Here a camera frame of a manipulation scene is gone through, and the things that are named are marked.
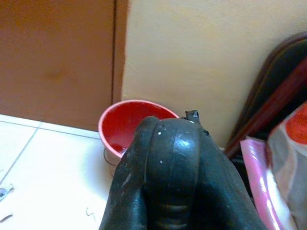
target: floor tile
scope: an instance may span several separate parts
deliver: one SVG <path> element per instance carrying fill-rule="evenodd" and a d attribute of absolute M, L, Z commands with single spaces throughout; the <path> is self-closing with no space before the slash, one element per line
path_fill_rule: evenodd
<path fill-rule="evenodd" d="M 111 185 L 102 153 L 98 139 L 37 130 L 4 180 L 15 189 L 1 229 L 97 230 Z"/>
<path fill-rule="evenodd" d="M 0 122 L 0 183 L 36 128 Z"/>
<path fill-rule="evenodd" d="M 75 135 L 89 137 L 89 138 L 100 139 L 98 132 L 80 129 L 80 128 L 73 128 L 73 127 L 55 125 L 55 124 L 50 124 L 50 123 L 45 123 L 45 122 L 42 122 L 42 124 L 40 125 L 40 128 L 58 131 L 58 132 L 63 132 L 63 133 L 75 134 Z"/>
<path fill-rule="evenodd" d="M 19 124 L 23 126 L 31 126 L 31 127 L 38 127 L 39 124 L 41 123 L 40 121 L 28 120 L 24 118 L 7 116 L 7 115 L 0 115 L 0 121 Z"/>

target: pink plastic bag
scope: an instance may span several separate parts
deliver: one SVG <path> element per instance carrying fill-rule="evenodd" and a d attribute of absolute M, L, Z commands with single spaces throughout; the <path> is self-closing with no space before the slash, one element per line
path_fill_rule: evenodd
<path fill-rule="evenodd" d="M 262 222 L 269 230 L 296 230 L 289 208 L 280 196 L 267 163 L 265 142 L 246 139 L 240 144 L 250 188 Z"/>

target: yellow wall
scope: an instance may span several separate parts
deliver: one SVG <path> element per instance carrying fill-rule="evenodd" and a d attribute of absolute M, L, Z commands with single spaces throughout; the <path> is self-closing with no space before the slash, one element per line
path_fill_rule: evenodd
<path fill-rule="evenodd" d="M 198 109 L 225 146 L 269 52 L 307 30 L 306 0 L 131 0 L 122 99 Z"/>

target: red bucket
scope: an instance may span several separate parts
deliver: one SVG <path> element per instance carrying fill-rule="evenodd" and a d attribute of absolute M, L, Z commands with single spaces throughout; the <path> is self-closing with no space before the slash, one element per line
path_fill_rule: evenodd
<path fill-rule="evenodd" d="M 123 153 L 133 141 L 134 132 L 147 116 L 179 118 L 171 110 L 149 101 L 128 100 L 116 103 L 101 115 L 98 131 L 105 146 L 104 157 L 113 176 Z"/>

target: tile grout line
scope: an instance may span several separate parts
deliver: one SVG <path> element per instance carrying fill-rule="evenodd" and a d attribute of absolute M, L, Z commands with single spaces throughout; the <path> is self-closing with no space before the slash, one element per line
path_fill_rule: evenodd
<path fill-rule="evenodd" d="M 58 132 L 58 133 L 71 134 L 71 135 L 84 137 L 84 138 L 92 138 L 92 139 L 100 140 L 100 138 L 94 138 L 94 137 L 89 137 L 89 136 L 84 136 L 84 135 L 74 134 L 74 133 L 68 133 L 68 132 L 63 132 L 63 131 L 58 131 L 58 130 L 53 130 L 53 129 L 48 129 L 48 128 L 41 128 L 40 125 L 42 124 L 42 122 L 40 122 L 39 125 L 36 126 L 36 127 L 35 126 L 22 125 L 22 124 L 13 123 L 13 122 L 7 122 L 7 121 L 0 121 L 0 122 L 13 124 L 13 125 L 19 125 L 19 126 L 25 126 L 25 127 L 31 127 L 31 128 L 36 128 L 36 129 L 48 130 L 48 131 L 53 131 L 53 132 Z"/>
<path fill-rule="evenodd" d="M 24 150 L 27 148 L 28 144 L 30 143 L 30 141 L 33 139 L 34 135 L 36 134 L 38 128 L 35 129 L 35 131 L 33 132 L 32 136 L 29 138 L 29 140 L 27 141 L 27 143 L 24 145 L 23 149 L 20 151 L 20 153 L 18 154 L 18 156 L 16 157 L 16 159 L 14 160 L 13 164 L 9 167 L 8 171 L 5 173 L 4 177 L 2 178 L 2 180 L 0 181 L 0 184 L 2 184 L 2 182 L 4 181 L 4 179 L 7 177 L 7 175 L 10 173 L 10 171 L 12 170 L 13 166 L 15 165 L 15 163 L 18 161 L 18 159 L 20 158 L 20 156 L 22 155 L 22 153 L 24 152 Z"/>

